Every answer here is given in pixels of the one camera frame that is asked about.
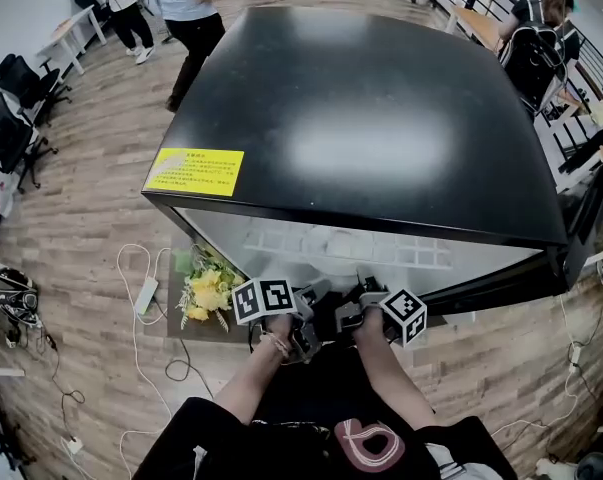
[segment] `wire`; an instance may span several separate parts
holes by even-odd
[[[159,399],[161,400],[161,402],[165,406],[166,411],[168,411],[168,420],[165,422],[165,425],[163,425],[163,427],[161,427],[158,430],[154,430],[154,431],[126,430],[125,432],[123,432],[123,434],[121,434],[121,439],[119,440],[119,454],[121,455],[121,459],[123,460],[123,464],[125,465],[125,469],[128,470],[128,476],[129,476],[130,480],[132,480],[132,471],[130,470],[130,466],[128,466],[128,461],[125,460],[125,455],[123,454],[123,440],[125,439],[125,436],[127,436],[128,434],[143,434],[143,435],[160,434],[168,426],[168,423],[170,423],[170,420],[172,419],[172,411],[170,410],[170,407],[168,407],[168,404],[165,401],[165,398],[163,398],[163,395],[161,395],[161,392],[157,389],[157,387],[154,385],[154,383],[150,379],[148,379],[148,377],[146,377],[146,375],[141,370],[141,367],[139,366],[139,349],[137,347],[137,333],[136,333],[137,320],[139,322],[141,322],[142,324],[144,324],[144,325],[152,325],[153,323],[156,323],[161,318],[163,318],[164,313],[162,312],[161,316],[159,318],[157,318],[156,320],[154,320],[153,322],[146,323],[143,320],[141,320],[141,318],[137,315],[137,312],[134,310],[134,300],[132,299],[132,294],[130,293],[130,287],[128,285],[128,281],[126,280],[125,276],[123,275],[123,272],[121,271],[121,265],[119,263],[119,260],[121,258],[121,253],[126,249],[126,247],[136,247],[137,249],[141,249],[142,251],[145,251],[145,253],[148,255],[148,268],[146,269],[146,276],[145,276],[146,279],[148,278],[148,273],[150,272],[150,263],[151,263],[150,251],[148,251],[142,245],[138,245],[138,244],[125,244],[123,247],[121,247],[121,249],[119,249],[119,254],[117,254],[117,270],[119,271],[119,275],[121,276],[121,279],[123,279],[123,283],[125,284],[125,289],[126,289],[126,292],[128,293],[128,300],[130,301],[130,309],[132,310],[132,343],[134,344],[134,362],[136,364],[137,371],[139,372],[139,374],[141,375],[141,377],[143,377],[143,379],[148,384],[150,384],[150,386],[152,386],[152,389],[154,389],[155,393],[157,394],[157,396],[159,397]],[[161,257],[161,253],[163,251],[169,251],[169,250],[170,250],[169,247],[164,247],[157,254],[156,260],[154,262],[154,278],[155,279],[156,279],[156,275],[157,275],[157,267],[158,267],[158,264],[159,264],[159,258]]]
[[[599,330],[599,325],[601,324],[602,316],[603,316],[603,306],[601,306],[601,309],[599,310],[599,318],[597,319],[597,324],[594,326],[594,331],[592,331],[592,334],[588,338],[588,341],[586,341],[585,343],[583,343],[581,345],[582,347],[587,347],[590,343],[592,343],[594,336],[596,335],[597,331]]]
[[[72,391],[64,391],[61,388],[61,386],[59,386],[59,383],[55,380],[55,377],[57,376],[57,373],[59,373],[59,365],[61,363],[61,354],[59,354],[59,350],[56,347],[52,347],[52,349],[57,354],[57,366],[54,369],[54,373],[52,374],[52,382],[54,383],[56,388],[61,393],[61,415],[63,416],[63,426],[65,427],[65,431],[68,433],[68,436],[70,438],[72,438],[72,437],[74,437],[74,435],[72,434],[72,432],[70,431],[70,428],[68,427],[68,421],[65,416],[64,402],[65,402],[66,397],[68,397],[68,398],[72,398],[72,400],[74,400],[77,404],[83,405],[85,403],[85,395],[78,389],[73,389]]]
[[[174,382],[183,382],[188,378],[188,375],[190,375],[190,370],[194,370],[195,372],[197,372],[197,375],[199,376],[199,378],[201,379],[201,382],[203,382],[203,385],[205,386],[205,389],[207,390],[208,394],[210,395],[210,398],[214,398],[214,395],[212,394],[212,390],[210,389],[210,386],[208,386],[208,383],[205,380],[205,377],[203,376],[203,374],[194,366],[192,366],[191,360],[190,360],[190,353],[188,352],[188,349],[185,346],[185,343],[183,342],[182,339],[179,338],[179,341],[181,342],[181,346],[183,347],[183,351],[185,352],[185,356],[187,358],[187,361],[184,361],[183,359],[173,359],[172,361],[170,361],[166,366],[165,366],[165,376],[170,379],[173,380]],[[177,377],[172,377],[169,373],[168,370],[170,369],[170,367],[172,365],[175,364],[184,364],[186,366],[186,370],[185,370],[185,375],[181,378],[177,378]]]
[[[121,249],[119,250],[119,254],[117,255],[117,270],[119,271],[119,275],[121,276],[121,279],[123,279],[123,284],[125,284],[125,290],[128,293],[128,299],[130,300],[130,303],[132,304],[132,309],[134,310],[134,299],[132,298],[132,293],[130,292],[130,286],[128,285],[128,280],[125,278],[125,276],[123,275],[123,272],[121,271],[121,265],[119,263],[119,259],[121,258],[121,253],[123,252],[123,250],[126,247],[137,247],[138,249],[141,249],[143,251],[146,252],[146,254],[148,255],[148,268],[146,268],[145,270],[145,278],[147,279],[150,275],[150,252],[143,246],[141,245],[137,245],[137,244],[126,244],[123,247],[121,247]],[[159,251],[159,254],[157,254],[157,257],[154,261],[154,274],[152,276],[152,279],[156,279],[157,278],[157,269],[159,267],[159,259],[161,258],[161,254],[163,253],[163,251],[169,251],[170,248],[169,247],[164,247],[163,249],[161,249]],[[139,320],[139,322],[141,322],[143,325],[154,325],[156,324],[159,320],[161,320],[163,317],[166,317],[166,314],[163,313],[163,311],[161,310],[161,307],[157,304],[157,307],[159,308],[159,311],[161,311],[161,315],[159,315],[159,317],[156,320],[152,320],[152,322],[146,322],[144,320],[141,319],[141,317],[138,315],[138,313],[136,311],[134,311],[134,315],[135,318]]]
[[[594,400],[595,403],[598,402],[599,399],[592,392],[592,390],[590,389],[590,386],[588,386],[588,381],[585,380],[585,376],[583,375],[583,368],[581,368],[579,365],[576,365],[576,369],[577,369],[577,373],[579,374],[579,377],[581,377],[581,380],[583,381],[583,384],[585,384],[585,389],[587,389],[588,393],[590,393],[592,400]]]
[[[254,347],[252,346],[252,335],[254,334],[254,327],[256,323],[254,321],[248,322],[248,348],[250,349],[250,354],[254,352]]]
[[[79,466],[79,464],[75,462],[74,457],[72,456],[72,453],[70,453],[70,450],[68,450],[68,446],[65,444],[63,438],[61,438],[61,447],[63,448],[63,451],[66,453],[70,461],[72,461],[72,464],[74,464],[74,467],[77,468],[77,471],[81,473],[83,480],[96,480],[96,478],[94,478],[90,473],[88,473],[85,469],[83,469],[81,466]]]
[[[572,334],[570,334],[570,328],[568,327],[568,315],[565,312],[565,306],[563,305],[563,296],[559,295],[559,300],[561,301],[561,310],[563,311],[563,323],[565,323],[565,332],[568,333],[568,338],[570,338],[570,345],[574,347],[574,338]]]
[[[46,332],[45,326],[43,325],[43,322],[41,322],[41,327],[39,327],[39,337],[36,341],[37,352],[40,355],[43,355],[43,353],[45,352],[45,336],[43,334],[44,332]]]
[[[570,333],[570,328],[568,327],[568,316],[567,316],[567,314],[565,312],[565,306],[563,305],[563,297],[561,295],[559,295],[559,300],[561,301],[561,310],[563,311],[563,322],[565,323],[565,330],[566,330],[566,332],[568,334],[568,338],[570,339],[570,347],[574,347],[575,343],[578,343],[578,342],[574,341],[574,338],[572,337],[572,334]],[[594,330],[594,333],[596,333],[598,327],[599,327],[599,325],[597,323],[597,326],[596,326],[596,328]],[[566,396],[568,398],[574,398],[574,403],[572,404],[572,408],[570,409],[570,411],[565,416],[559,416],[558,418],[553,419],[550,423],[547,423],[547,424],[544,424],[544,423],[535,423],[535,422],[528,421],[528,420],[516,420],[516,421],[513,421],[512,423],[508,423],[507,425],[503,425],[500,429],[496,430],[495,432],[493,432],[490,435],[492,437],[494,437],[499,432],[501,432],[502,430],[505,430],[506,428],[510,428],[510,427],[512,427],[514,425],[517,425],[519,423],[526,423],[526,427],[525,427],[526,429],[528,427],[535,427],[535,428],[541,428],[541,429],[549,429],[557,421],[561,421],[561,420],[564,420],[566,418],[569,418],[572,415],[572,413],[574,412],[574,409],[576,409],[577,403],[579,402],[579,396],[575,395],[574,393],[570,393],[568,391],[568,383],[570,382],[570,378],[572,377],[573,373],[574,373],[573,371],[569,371],[568,372],[568,376],[566,377],[565,384],[563,386]]]
[[[539,423],[541,423],[541,420],[534,420],[534,423],[536,423],[537,421],[538,421]],[[505,452],[506,452],[506,450],[508,450],[508,449],[509,449],[509,448],[510,448],[512,445],[514,445],[514,443],[516,443],[516,442],[517,442],[517,441],[518,441],[518,440],[521,438],[521,436],[522,436],[522,435],[525,433],[525,431],[526,431],[526,430],[528,430],[528,429],[530,428],[530,426],[531,426],[532,424],[533,424],[533,423],[528,423],[528,424],[527,424],[525,427],[523,427],[523,429],[521,430],[521,432],[519,432],[519,433],[517,434],[517,437],[515,437],[515,438],[512,440],[512,442],[511,442],[511,443],[510,443],[508,446],[506,446],[505,448],[502,448],[502,449],[501,449],[501,452],[502,452],[502,453],[505,453]]]

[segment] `black pants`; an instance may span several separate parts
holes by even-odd
[[[139,6],[135,3],[125,9],[112,13],[114,22],[114,30],[121,39],[121,42],[130,50],[137,46],[137,42],[132,35],[132,31],[136,32],[141,38],[141,43],[144,48],[152,48],[154,41],[152,40],[152,32],[148,22],[139,10]]]
[[[172,89],[172,101],[178,107],[199,74],[206,57],[212,53],[225,34],[225,28],[218,14],[193,21],[166,20],[165,24],[170,33],[188,49],[188,56]]]

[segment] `wooden floor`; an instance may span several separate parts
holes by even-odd
[[[247,5],[352,9],[439,28],[445,22],[429,7],[405,0],[223,0],[219,9],[226,26]],[[165,36],[159,23],[153,27],[155,37]],[[135,368],[131,308],[115,260],[125,243],[146,246],[153,261],[161,247],[170,245],[175,228],[139,191],[172,118],[163,103],[184,51],[173,41],[159,46],[145,65],[135,66],[113,36],[105,47],[97,43],[89,48],[82,59],[85,75],[68,78],[74,102],[58,105],[52,128],[44,130],[60,149],[59,155],[42,163],[42,188],[36,191],[26,185],[27,194],[17,198],[13,214],[0,229],[0,261],[24,269],[41,286],[40,314],[61,354],[58,382],[85,395],[80,406],[66,400],[67,423],[84,443],[78,462],[99,480],[127,478],[119,455],[125,429],[154,430],[167,419],[165,408]],[[135,292],[145,262],[138,253],[122,258]],[[158,277],[166,280],[165,262]],[[159,296],[165,301],[164,290]],[[564,300],[577,340],[587,340],[601,315],[581,361],[584,377],[599,396],[603,392],[603,287],[586,278]],[[204,396],[205,390],[195,376],[182,383],[164,376],[167,362],[182,357],[177,341],[160,337],[164,325],[162,321],[153,329],[158,336],[137,329],[138,359],[174,411],[188,396]],[[33,333],[27,350],[8,349],[4,328],[0,314],[0,366],[27,372],[21,379],[0,378],[0,404],[7,419],[21,425],[17,435],[22,447],[38,459],[26,472],[37,479],[62,475],[78,479],[60,447],[61,395],[51,382],[56,357],[49,349],[37,352]],[[484,311],[474,325],[429,330],[414,349],[397,349],[397,353],[443,423],[475,414],[494,431],[517,418],[549,422],[570,410],[572,401],[564,394],[568,344],[557,298]],[[187,345],[193,364],[213,391],[248,355],[245,346]],[[546,445],[558,455],[569,456],[590,438],[597,404],[580,378],[573,377],[568,389],[579,395],[579,405],[551,434],[528,428],[510,445],[524,430],[525,425],[519,424],[496,437],[520,475],[533,470]],[[155,437],[126,440],[124,451],[133,469]]]

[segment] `white desk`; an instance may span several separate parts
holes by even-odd
[[[592,155],[590,160],[570,174],[562,183],[557,185],[557,193],[576,185],[581,179],[587,176],[590,173],[590,170],[599,162],[603,162],[603,146],[599,148],[599,151]],[[603,251],[590,256],[586,260],[584,266],[587,267],[589,265],[594,265],[597,261],[601,260],[603,260]]]
[[[94,6],[91,5],[87,9],[83,9],[81,12],[72,16],[69,20],[66,20],[61,23],[57,27],[57,29],[52,33],[50,42],[48,42],[43,48],[41,48],[37,55],[43,55],[47,50],[49,50],[53,46],[60,44],[61,47],[65,50],[65,53],[70,57],[72,64],[74,64],[74,67],[79,72],[79,74],[82,75],[83,73],[85,73],[83,66],[81,66],[79,60],[77,59],[76,53],[74,53],[72,47],[70,46],[70,42],[68,41],[68,39],[69,37],[71,37],[72,41],[76,44],[78,50],[81,53],[85,53],[85,48],[82,44],[79,43],[79,41],[77,41],[77,38],[74,35],[74,28],[81,20],[87,17],[90,20],[90,23],[92,23],[94,31],[99,37],[99,41],[101,41],[101,44],[106,44],[105,36],[103,35],[103,31],[99,26],[99,22],[97,21],[97,18],[94,15],[92,7]]]

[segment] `person in white shirt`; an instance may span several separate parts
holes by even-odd
[[[166,109],[176,112],[205,59],[225,34],[213,0],[158,0],[170,33],[188,49]]]
[[[143,64],[154,53],[154,40],[148,22],[139,10],[139,0],[108,0],[112,9],[114,30],[127,47],[126,55],[137,58],[137,64]],[[132,32],[141,38],[143,47],[137,46]]]

